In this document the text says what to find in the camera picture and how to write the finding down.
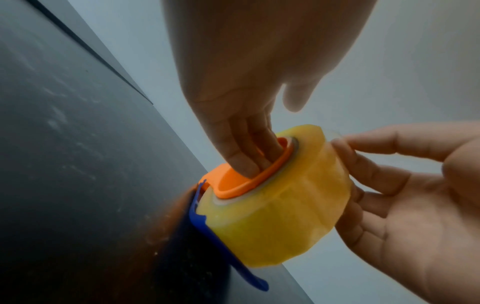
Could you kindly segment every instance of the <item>yellow tape roll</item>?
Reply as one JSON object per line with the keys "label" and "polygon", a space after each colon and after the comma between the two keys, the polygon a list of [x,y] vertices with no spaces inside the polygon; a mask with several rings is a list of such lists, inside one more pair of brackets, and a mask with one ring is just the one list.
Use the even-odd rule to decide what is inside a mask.
{"label": "yellow tape roll", "polygon": [[279,172],[232,199],[217,198],[210,187],[196,210],[250,267],[280,264],[309,250],[334,227],[350,198],[349,174],[320,127],[277,135],[295,143]]}

